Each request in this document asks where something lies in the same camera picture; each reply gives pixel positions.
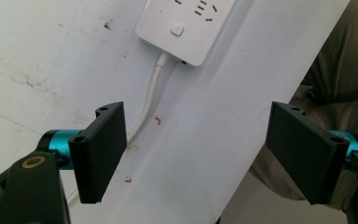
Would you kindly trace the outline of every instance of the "dirty white surface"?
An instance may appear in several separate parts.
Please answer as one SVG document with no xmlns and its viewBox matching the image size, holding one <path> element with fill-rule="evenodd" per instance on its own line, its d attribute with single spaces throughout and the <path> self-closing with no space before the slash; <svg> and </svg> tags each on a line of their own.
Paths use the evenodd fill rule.
<svg viewBox="0 0 358 224">
<path fill-rule="evenodd" d="M 288 102 L 348 2 L 237 1 L 203 66 L 168 64 L 103 202 L 75 205 L 73 223 L 214 223 L 264 142 L 271 101 Z M 134 125 L 159 55 L 134 33 L 145 3 L 0 1 L 0 172 L 101 105 L 124 101 Z M 71 192 L 72 173 L 62 179 Z"/>
</svg>

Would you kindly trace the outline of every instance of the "red ink mark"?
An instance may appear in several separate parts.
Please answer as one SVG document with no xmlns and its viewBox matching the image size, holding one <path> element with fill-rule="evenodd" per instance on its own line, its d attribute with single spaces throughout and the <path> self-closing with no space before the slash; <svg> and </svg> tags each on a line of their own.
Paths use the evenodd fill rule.
<svg viewBox="0 0 358 224">
<path fill-rule="evenodd" d="M 161 118 L 159 117 L 155 117 L 155 120 L 157 121 L 157 125 L 160 125 L 162 122 Z"/>
</svg>

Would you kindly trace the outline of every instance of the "white power strip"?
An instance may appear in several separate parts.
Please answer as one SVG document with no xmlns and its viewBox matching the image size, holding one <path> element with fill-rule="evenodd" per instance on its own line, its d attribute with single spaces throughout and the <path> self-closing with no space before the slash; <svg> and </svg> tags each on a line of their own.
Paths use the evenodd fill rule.
<svg viewBox="0 0 358 224">
<path fill-rule="evenodd" d="M 148 0 L 136 26 L 146 42 L 184 63 L 205 60 L 235 0 Z"/>
</svg>

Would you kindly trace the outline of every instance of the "white cable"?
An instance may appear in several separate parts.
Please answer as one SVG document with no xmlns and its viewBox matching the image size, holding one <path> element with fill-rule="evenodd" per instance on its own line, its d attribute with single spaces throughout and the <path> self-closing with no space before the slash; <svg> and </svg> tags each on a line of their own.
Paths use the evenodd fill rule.
<svg viewBox="0 0 358 224">
<path fill-rule="evenodd" d="M 154 72 L 152 82 L 150 84 L 149 93 L 147 94 L 144 111 L 142 112 L 141 117 L 138 119 L 135 126 L 132 128 L 130 133 L 127 135 L 128 143 L 132 142 L 134 137 L 136 137 L 136 135 L 142 130 L 145 123 L 147 122 L 147 118 L 149 117 L 150 111 L 152 110 L 153 100 L 154 100 L 159 76 L 161 75 L 162 69 L 164 68 L 164 66 L 167 63 L 167 61 L 169 60 L 169 58 L 170 58 L 170 55 L 165 51 L 162 51 L 161 54 L 159 55 L 158 61 L 156 63 L 156 70 Z M 77 189 L 75 189 L 71 193 L 71 195 L 66 199 L 68 205 L 71 205 L 72 202 L 75 199 L 77 199 L 78 195 L 79 195 L 79 191 Z"/>
</svg>

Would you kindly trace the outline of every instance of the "trousers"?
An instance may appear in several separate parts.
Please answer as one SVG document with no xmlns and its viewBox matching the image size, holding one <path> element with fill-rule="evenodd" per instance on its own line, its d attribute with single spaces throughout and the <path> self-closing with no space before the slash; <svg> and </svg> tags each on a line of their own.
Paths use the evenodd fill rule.
<svg viewBox="0 0 358 224">
<path fill-rule="evenodd" d="M 305 75 L 290 105 L 326 130 L 358 133 L 358 0 L 351 0 Z M 272 152 L 263 146 L 249 170 L 275 193 L 305 200 L 301 190 Z M 357 175 L 341 172 L 330 207 L 344 210 L 356 187 Z"/>
</svg>

